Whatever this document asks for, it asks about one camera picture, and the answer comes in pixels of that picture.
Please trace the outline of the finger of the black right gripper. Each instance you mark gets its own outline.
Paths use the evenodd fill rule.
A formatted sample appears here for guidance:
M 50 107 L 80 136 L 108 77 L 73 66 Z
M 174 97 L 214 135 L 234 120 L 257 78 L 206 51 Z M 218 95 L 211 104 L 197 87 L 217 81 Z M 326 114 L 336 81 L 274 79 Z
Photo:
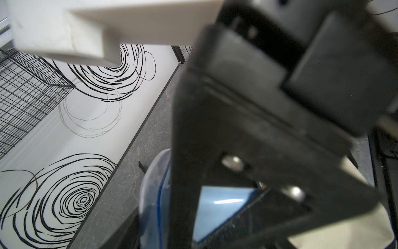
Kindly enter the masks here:
M 170 249 L 291 249 L 289 236 L 365 214 L 379 200 L 338 155 L 193 70 L 176 91 L 172 135 Z M 206 186 L 255 192 L 195 240 Z

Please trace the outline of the cream canvas backpack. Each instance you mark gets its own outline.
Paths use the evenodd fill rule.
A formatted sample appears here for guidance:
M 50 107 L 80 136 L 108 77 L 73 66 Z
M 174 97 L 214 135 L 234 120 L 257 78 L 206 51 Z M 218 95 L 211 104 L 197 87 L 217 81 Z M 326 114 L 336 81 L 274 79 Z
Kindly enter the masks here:
M 396 243 L 388 212 L 381 202 L 367 213 L 287 240 L 297 249 L 386 249 Z

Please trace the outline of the light blue pencil sharpener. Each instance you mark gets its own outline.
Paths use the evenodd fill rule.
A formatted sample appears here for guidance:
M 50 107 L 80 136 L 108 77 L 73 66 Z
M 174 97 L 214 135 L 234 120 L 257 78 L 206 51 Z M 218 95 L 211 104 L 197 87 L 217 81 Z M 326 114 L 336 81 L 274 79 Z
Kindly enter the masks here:
M 142 249 L 167 248 L 171 192 L 170 167 L 171 150 L 166 149 L 156 155 L 141 183 L 138 221 Z M 204 240 L 260 194 L 261 190 L 253 187 L 202 187 L 195 216 L 193 241 Z

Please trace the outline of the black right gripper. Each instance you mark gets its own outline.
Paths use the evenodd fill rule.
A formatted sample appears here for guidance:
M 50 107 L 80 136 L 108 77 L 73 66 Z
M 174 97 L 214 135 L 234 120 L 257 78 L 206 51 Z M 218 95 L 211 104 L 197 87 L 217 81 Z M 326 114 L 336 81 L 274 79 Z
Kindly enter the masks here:
M 226 1 L 186 74 L 186 142 L 344 154 L 398 95 L 398 44 L 368 1 Z

